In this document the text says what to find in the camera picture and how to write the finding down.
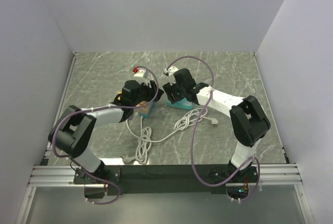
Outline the pink cube socket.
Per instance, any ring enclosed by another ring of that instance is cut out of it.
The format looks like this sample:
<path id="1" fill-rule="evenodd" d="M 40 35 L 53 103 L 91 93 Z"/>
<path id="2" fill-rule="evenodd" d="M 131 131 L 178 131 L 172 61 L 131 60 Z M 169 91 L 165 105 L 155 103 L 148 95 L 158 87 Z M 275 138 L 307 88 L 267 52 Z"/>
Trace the pink cube socket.
<path id="1" fill-rule="evenodd" d="M 138 109 L 137 109 L 137 112 L 140 113 L 140 114 L 148 114 L 149 111 L 150 111 L 150 108 L 151 108 L 151 104 L 149 104 L 148 102 L 146 101 L 142 101 L 141 103 L 139 103 L 137 105 Z"/>

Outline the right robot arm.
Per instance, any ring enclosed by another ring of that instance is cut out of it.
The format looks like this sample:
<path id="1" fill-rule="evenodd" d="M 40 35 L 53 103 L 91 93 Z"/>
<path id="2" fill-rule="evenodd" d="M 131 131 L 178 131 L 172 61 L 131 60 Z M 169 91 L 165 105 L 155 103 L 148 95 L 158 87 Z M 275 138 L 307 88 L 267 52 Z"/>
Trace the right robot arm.
<path id="1" fill-rule="evenodd" d="M 172 66 L 165 69 L 164 74 L 169 77 L 169 82 L 163 85 L 163 89 L 171 104 L 186 99 L 196 105 L 207 105 L 230 117 L 237 145 L 230 160 L 228 175 L 235 182 L 241 181 L 251 164 L 249 158 L 255 155 L 259 142 L 271 128 L 257 98 L 252 95 L 245 98 L 233 96 L 206 83 L 196 83 L 186 68 Z"/>

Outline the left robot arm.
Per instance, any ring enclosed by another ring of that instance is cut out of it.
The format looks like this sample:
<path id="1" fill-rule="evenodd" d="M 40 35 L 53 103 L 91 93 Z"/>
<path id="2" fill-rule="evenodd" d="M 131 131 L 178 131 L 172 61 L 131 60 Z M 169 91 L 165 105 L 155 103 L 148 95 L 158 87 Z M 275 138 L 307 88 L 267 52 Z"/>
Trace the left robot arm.
<path id="1" fill-rule="evenodd" d="M 104 162 L 88 148 L 93 130 L 126 121 L 133 115 L 134 109 L 157 102 L 163 93 L 154 80 L 149 83 L 128 80 L 121 92 L 106 106 L 91 109 L 74 105 L 67 107 L 50 131 L 48 141 L 54 150 L 65 152 L 64 157 L 81 165 L 91 183 L 99 183 L 108 178 L 108 172 Z"/>

